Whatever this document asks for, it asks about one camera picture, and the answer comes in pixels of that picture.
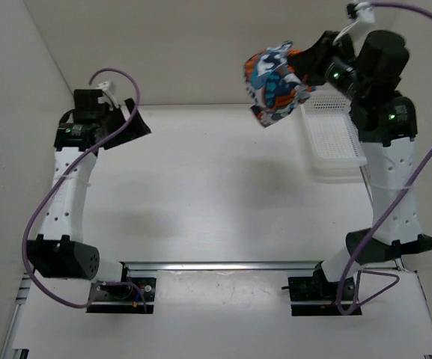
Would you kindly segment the colourful patterned shorts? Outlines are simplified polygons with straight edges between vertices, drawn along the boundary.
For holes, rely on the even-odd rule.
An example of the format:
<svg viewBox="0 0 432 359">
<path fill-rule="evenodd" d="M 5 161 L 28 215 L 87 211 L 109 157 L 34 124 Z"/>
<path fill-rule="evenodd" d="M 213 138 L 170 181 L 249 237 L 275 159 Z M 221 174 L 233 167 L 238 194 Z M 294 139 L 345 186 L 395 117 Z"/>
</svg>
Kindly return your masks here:
<svg viewBox="0 0 432 359">
<path fill-rule="evenodd" d="M 290 115 L 315 90 L 304 84 L 288 63 L 291 55 L 299 53 L 288 40 L 259 51 L 243 65 L 246 92 L 254 102 L 250 110 L 264 128 Z"/>
</svg>

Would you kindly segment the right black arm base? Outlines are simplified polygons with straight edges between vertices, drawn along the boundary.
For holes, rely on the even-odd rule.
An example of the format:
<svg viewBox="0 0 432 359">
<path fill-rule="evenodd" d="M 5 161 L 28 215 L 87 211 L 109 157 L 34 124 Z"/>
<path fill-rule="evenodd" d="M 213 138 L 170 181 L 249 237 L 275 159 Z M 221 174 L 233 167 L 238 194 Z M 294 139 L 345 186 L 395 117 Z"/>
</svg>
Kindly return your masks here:
<svg viewBox="0 0 432 359">
<path fill-rule="evenodd" d="M 360 273 L 343 282 L 340 307 L 352 316 L 361 315 L 359 305 Z M 292 316 L 341 316 L 337 301 L 338 282 L 328 282 L 319 262 L 310 276 L 293 276 L 281 291 L 289 293 Z"/>
</svg>

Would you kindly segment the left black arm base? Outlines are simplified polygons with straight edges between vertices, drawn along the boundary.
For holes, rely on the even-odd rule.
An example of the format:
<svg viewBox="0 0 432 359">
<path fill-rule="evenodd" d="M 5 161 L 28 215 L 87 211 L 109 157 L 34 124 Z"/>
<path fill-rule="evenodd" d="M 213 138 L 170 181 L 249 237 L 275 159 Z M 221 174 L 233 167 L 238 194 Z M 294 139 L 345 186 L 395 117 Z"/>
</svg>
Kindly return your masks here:
<svg viewBox="0 0 432 359">
<path fill-rule="evenodd" d="M 91 314 L 153 314 L 156 272 L 124 266 L 123 280 L 132 286 L 102 286 L 93 290 L 94 301 L 85 310 Z"/>
</svg>

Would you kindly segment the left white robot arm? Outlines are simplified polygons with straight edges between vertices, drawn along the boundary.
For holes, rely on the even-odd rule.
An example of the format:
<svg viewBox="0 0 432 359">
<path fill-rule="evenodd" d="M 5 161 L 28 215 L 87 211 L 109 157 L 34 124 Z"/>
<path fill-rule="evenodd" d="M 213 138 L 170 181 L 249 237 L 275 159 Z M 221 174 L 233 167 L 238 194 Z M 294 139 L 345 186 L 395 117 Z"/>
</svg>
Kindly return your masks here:
<svg viewBox="0 0 432 359">
<path fill-rule="evenodd" d="M 98 153 L 85 151 L 110 137 L 109 150 L 150 134 L 135 101 L 107 102 L 98 88 L 75 90 L 74 108 L 63 115 L 55 135 L 54 183 L 60 187 L 43 206 L 43 222 L 26 245 L 28 261 L 45 278 L 107 282 L 116 299 L 132 293 L 133 281 L 124 264 L 103 259 L 99 250 L 83 242 L 82 219 L 91 172 Z"/>
</svg>

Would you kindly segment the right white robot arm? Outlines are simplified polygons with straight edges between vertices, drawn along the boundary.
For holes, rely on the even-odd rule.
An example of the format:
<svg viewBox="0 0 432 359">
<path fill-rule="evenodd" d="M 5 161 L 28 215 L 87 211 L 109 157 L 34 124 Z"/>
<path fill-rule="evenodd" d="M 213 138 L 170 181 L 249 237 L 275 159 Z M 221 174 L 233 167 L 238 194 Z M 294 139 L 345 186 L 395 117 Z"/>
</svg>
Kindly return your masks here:
<svg viewBox="0 0 432 359">
<path fill-rule="evenodd" d="M 309 49 L 292 52 L 288 64 L 309 86 L 326 83 L 350 100 L 349 116 L 367 159 L 373 224 L 347 234 L 345 246 L 314 271 L 316 296 L 331 298 L 339 281 L 367 264 L 432 250 L 423 233 L 409 178 L 418 133 L 413 102 L 397 89 L 410 58 L 405 39 L 392 31 L 372 31 L 359 53 L 345 34 L 327 31 Z"/>
</svg>

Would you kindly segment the white perforated plastic basket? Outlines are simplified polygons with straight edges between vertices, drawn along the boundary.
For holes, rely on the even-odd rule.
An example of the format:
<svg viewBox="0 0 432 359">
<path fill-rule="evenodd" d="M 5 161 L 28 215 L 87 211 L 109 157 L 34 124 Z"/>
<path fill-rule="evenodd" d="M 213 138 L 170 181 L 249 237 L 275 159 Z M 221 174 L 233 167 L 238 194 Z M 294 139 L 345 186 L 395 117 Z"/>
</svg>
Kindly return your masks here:
<svg viewBox="0 0 432 359">
<path fill-rule="evenodd" d="M 334 90 L 316 90 L 300 106 L 311 166 L 325 180 L 360 181 L 367 164 L 349 110 L 349 100 Z"/>
</svg>

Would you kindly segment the aluminium right rail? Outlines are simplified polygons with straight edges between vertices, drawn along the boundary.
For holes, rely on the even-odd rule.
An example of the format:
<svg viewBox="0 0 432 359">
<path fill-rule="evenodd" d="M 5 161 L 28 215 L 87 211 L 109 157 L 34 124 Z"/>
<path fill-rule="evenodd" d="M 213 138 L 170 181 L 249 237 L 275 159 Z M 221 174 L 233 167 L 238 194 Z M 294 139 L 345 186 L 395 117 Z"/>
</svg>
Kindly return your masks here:
<svg viewBox="0 0 432 359">
<path fill-rule="evenodd" d="M 365 184 L 365 188 L 366 188 L 366 191 L 367 191 L 369 202 L 370 202 L 371 206 L 373 206 L 373 197 L 372 197 L 372 190 L 371 190 L 370 176 L 369 176 L 369 173 L 368 173 L 368 169 L 364 165 L 364 166 L 361 166 L 359 168 L 359 170 L 360 170 L 360 173 L 361 173 L 361 176 L 362 176 L 362 180 L 363 180 L 363 182 Z"/>
</svg>

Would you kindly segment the aluminium rail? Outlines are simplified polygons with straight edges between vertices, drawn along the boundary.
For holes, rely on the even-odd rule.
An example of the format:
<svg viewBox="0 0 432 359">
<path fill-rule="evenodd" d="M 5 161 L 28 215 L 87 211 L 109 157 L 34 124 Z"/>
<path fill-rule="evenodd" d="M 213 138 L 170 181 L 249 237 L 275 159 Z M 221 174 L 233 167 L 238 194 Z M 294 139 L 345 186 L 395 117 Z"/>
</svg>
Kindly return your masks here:
<svg viewBox="0 0 432 359">
<path fill-rule="evenodd" d="M 311 271 L 317 262 L 128 262 L 126 265 L 133 271 Z"/>
<path fill-rule="evenodd" d="M 28 294 L 29 294 L 29 290 L 31 287 L 31 279 L 29 278 L 29 276 L 27 274 L 24 274 L 22 276 L 22 279 L 20 281 L 19 284 L 19 288 L 16 294 L 16 299 L 15 299 L 15 308 L 18 309 L 20 308 L 22 305 L 24 305 L 26 303 Z"/>
<path fill-rule="evenodd" d="M 372 197 L 372 190 L 371 190 L 370 176 L 369 176 L 369 173 L 368 173 L 368 169 L 364 165 L 364 166 L 361 166 L 359 168 L 359 170 L 360 170 L 360 173 L 361 173 L 361 176 L 362 176 L 362 180 L 363 180 L 363 182 L 365 184 L 365 188 L 366 188 L 366 191 L 367 191 L 369 202 L 370 202 L 371 206 L 373 206 L 373 197 Z"/>
</svg>

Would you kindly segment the aluminium front rail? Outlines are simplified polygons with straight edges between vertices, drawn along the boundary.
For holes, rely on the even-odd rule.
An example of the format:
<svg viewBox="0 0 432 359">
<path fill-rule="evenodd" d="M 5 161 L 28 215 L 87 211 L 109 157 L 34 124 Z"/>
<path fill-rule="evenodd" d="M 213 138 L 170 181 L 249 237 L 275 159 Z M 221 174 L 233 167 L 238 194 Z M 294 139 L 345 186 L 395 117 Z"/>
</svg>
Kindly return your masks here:
<svg viewBox="0 0 432 359">
<path fill-rule="evenodd" d="M 126 265 L 133 271 L 311 271 L 317 262 L 128 262 Z"/>
</svg>

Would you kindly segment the aluminium left rail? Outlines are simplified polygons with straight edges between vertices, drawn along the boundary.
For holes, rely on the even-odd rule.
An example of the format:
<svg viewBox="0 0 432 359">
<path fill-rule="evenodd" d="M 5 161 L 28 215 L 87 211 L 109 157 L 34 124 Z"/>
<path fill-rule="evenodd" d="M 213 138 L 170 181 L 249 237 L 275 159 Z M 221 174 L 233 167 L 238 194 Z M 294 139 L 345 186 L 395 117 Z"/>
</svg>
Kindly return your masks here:
<svg viewBox="0 0 432 359">
<path fill-rule="evenodd" d="M 27 274 L 24 274 L 22 276 L 22 279 L 20 281 L 19 284 L 19 288 L 16 294 L 16 299 L 15 299 L 15 308 L 18 309 L 20 308 L 22 305 L 24 305 L 26 303 L 28 294 L 29 294 L 29 290 L 31 287 L 31 279 L 29 278 L 29 276 Z"/>
</svg>

